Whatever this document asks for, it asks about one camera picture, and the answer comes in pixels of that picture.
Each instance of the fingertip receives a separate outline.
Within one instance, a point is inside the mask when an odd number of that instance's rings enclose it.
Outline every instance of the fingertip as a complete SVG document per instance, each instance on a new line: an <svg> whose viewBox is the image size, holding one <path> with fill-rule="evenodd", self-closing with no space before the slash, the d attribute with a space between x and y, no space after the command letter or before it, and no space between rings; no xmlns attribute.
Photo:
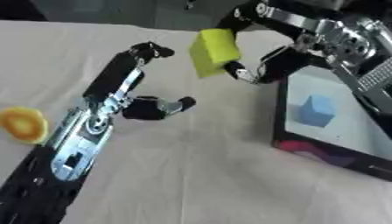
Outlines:
<svg viewBox="0 0 392 224"><path fill-rule="evenodd" d="M187 109L193 107L194 105L196 105L196 100L190 96L186 96L180 100L178 100L179 102L182 102L182 109L181 111L186 111Z"/></svg>

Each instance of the table surface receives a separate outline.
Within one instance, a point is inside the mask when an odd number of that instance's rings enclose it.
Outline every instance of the table surface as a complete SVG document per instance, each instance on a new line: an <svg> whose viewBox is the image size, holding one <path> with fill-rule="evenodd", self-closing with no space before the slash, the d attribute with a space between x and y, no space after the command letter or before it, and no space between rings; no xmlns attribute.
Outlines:
<svg viewBox="0 0 392 224"><path fill-rule="evenodd" d="M227 75L199 80L187 55L195 32L127 25L0 22L0 107L41 109L51 127L117 52L146 40L177 54L153 61L139 94L198 105L162 122L115 120L63 223L391 223L392 186L269 147L277 85ZM240 35L243 61L287 39ZM31 146L0 135L4 181Z"/></svg>
<svg viewBox="0 0 392 224"><path fill-rule="evenodd" d="M392 141L331 72L303 69L289 78L285 129L319 141L392 159ZM324 128L298 122L298 109L310 95L331 99L336 116Z"/></svg>

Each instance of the yellow cube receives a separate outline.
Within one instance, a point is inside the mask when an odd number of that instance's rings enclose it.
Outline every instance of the yellow cube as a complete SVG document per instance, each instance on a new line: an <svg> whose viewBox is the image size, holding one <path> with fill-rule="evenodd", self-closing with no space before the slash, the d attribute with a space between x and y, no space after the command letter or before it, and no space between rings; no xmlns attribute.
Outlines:
<svg viewBox="0 0 392 224"><path fill-rule="evenodd" d="M224 73L222 66L241 57L234 34L222 29L201 31L189 53L200 78Z"/></svg>

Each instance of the white table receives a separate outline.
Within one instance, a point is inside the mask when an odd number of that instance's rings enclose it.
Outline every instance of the white table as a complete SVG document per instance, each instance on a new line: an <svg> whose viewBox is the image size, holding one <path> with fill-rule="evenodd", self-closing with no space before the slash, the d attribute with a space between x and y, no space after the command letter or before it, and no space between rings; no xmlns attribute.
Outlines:
<svg viewBox="0 0 392 224"><path fill-rule="evenodd" d="M252 87L226 75L198 80L187 55L195 32L26 22L0 22L0 29L2 108L38 108L53 125L115 53L146 40L177 55L146 67L137 92L198 100L162 122L117 117L113 138L63 223L392 221L390 183L269 147L275 85ZM252 67L286 41L267 31L240 40ZM30 148L0 135L2 181Z"/></svg>

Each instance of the robotic hand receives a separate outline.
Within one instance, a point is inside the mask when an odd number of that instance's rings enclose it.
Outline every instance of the robotic hand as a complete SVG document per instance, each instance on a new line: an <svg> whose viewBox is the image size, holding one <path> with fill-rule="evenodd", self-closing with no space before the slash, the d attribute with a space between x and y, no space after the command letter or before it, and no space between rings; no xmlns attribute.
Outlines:
<svg viewBox="0 0 392 224"><path fill-rule="evenodd" d="M70 108L46 143L36 145L0 189L0 223L60 223L82 188L100 150L111 136L113 116L162 120L195 105L192 97L168 102L135 96L140 69L174 51L152 42L118 53Z"/></svg>
<svg viewBox="0 0 392 224"><path fill-rule="evenodd" d="M235 35L256 23L293 43L262 57L256 73L238 61L224 68L255 84L279 81L309 65L330 69L392 137L392 33L380 20L390 7L381 0L359 1L334 11L293 1L251 0L230 11L217 28Z"/></svg>

